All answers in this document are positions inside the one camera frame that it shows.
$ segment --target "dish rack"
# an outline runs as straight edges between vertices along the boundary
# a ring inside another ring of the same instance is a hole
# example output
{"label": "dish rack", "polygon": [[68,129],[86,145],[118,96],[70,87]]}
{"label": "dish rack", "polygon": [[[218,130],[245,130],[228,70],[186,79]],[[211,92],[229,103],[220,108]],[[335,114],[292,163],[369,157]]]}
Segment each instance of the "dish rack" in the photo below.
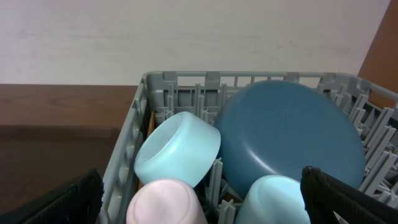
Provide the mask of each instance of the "dish rack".
{"label": "dish rack", "polygon": [[[149,72],[136,91],[123,128],[106,168],[103,206],[98,223],[125,223],[126,210],[137,192],[134,160],[147,136],[151,111],[160,124],[175,113],[188,111],[209,124],[237,91],[261,80],[302,83],[324,95],[353,122],[363,140],[366,170],[359,190],[387,205],[398,208],[398,110],[379,108],[368,101],[376,91],[398,102],[398,94],[345,73],[299,72]],[[206,185],[205,214],[215,214],[210,223],[232,224],[239,203],[222,200],[230,193],[239,196],[221,178],[221,159],[215,160]]]}

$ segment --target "upside-down cup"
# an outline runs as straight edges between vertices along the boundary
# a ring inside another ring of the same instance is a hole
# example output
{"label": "upside-down cup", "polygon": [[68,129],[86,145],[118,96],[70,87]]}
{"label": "upside-down cup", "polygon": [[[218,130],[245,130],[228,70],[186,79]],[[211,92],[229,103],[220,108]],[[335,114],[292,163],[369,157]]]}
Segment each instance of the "upside-down cup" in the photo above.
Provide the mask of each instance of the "upside-down cup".
{"label": "upside-down cup", "polygon": [[177,179],[153,181],[132,198],[127,224],[207,224],[197,195]]}
{"label": "upside-down cup", "polygon": [[300,183],[281,175],[256,180],[234,224],[309,224]]}
{"label": "upside-down cup", "polygon": [[134,171],[143,184],[164,178],[196,186],[220,149],[220,132],[189,112],[165,120],[141,146]]}

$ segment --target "pink plastic cup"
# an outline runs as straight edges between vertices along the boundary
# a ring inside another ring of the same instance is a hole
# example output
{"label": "pink plastic cup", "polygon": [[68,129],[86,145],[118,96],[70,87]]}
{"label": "pink plastic cup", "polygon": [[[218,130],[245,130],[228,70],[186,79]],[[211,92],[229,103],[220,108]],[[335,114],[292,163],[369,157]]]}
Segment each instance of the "pink plastic cup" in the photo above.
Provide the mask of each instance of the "pink plastic cup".
{"label": "pink plastic cup", "polygon": [[155,180],[132,198],[127,224],[207,224],[193,189],[177,179]]}

